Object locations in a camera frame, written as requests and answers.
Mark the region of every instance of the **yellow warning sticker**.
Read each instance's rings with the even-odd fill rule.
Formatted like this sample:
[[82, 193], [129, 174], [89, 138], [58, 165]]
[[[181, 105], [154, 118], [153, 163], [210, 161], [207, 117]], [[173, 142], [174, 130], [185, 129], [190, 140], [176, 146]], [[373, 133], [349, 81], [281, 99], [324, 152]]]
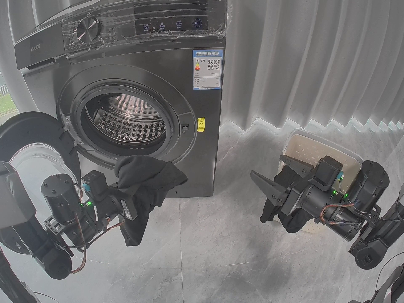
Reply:
[[202, 133], [205, 131], [205, 118], [198, 118], [198, 132]]

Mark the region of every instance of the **gray tile floor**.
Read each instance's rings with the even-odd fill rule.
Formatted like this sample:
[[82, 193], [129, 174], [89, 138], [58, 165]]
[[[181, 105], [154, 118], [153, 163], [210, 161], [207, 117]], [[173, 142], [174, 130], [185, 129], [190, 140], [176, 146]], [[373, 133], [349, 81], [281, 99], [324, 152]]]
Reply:
[[[259, 221], [264, 195], [251, 169], [273, 177], [291, 131], [256, 120], [246, 132], [231, 122], [221, 127], [215, 195], [166, 199], [151, 214], [142, 244], [127, 248], [119, 230], [88, 250], [84, 270], [52, 280], [30, 256], [4, 250], [19, 278], [35, 291], [67, 302], [338, 302], [370, 299], [379, 265], [359, 269], [349, 243], [324, 227], [320, 234], [288, 234], [274, 221]], [[307, 130], [381, 163], [390, 186], [380, 205], [391, 206], [404, 182], [404, 130], [351, 122]], [[400, 252], [404, 237], [385, 261]], [[381, 283], [404, 255], [383, 270]], [[73, 259], [74, 266], [80, 264]], [[44, 303], [51, 302], [40, 297]]]

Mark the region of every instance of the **white laundry basket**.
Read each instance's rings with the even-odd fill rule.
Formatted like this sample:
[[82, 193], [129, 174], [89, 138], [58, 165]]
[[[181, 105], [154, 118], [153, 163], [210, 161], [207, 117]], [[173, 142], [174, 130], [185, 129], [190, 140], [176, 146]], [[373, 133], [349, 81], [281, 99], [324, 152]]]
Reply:
[[[282, 154], [302, 160], [314, 167], [326, 155], [336, 159], [343, 164], [342, 171], [344, 172], [344, 178], [341, 183], [341, 190], [344, 192], [348, 190], [355, 179], [363, 162], [363, 159], [359, 155], [348, 149], [302, 129], [292, 131]], [[284, 166], [284, 162], [279, 161], [278, 173], [280, 173]], [[278, 216], [275, 216], [274, 220], [280, 222]], [[317, 224], [313, 220], [310, 220], [301, 230], [316, 234], [325, 230], [325, 228], [321, 223]]]

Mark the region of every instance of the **control knob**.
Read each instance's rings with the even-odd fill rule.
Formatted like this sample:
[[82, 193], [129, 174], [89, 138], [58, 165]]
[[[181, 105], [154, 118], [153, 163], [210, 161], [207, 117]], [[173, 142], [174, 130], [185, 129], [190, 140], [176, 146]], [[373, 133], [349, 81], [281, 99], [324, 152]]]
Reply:
[[77, 38], [83, 43], [89, 43], [98, 37], [100, 30], [101, 26], [97, 18], [86, 17], [77, 26]]

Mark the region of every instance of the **qr code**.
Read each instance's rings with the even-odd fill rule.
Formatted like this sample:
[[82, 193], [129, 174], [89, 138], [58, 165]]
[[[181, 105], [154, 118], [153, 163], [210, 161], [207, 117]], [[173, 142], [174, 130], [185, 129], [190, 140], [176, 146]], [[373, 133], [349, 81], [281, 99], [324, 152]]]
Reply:
[[220, 70], [220, 59], [208, 59], [208, 71]]

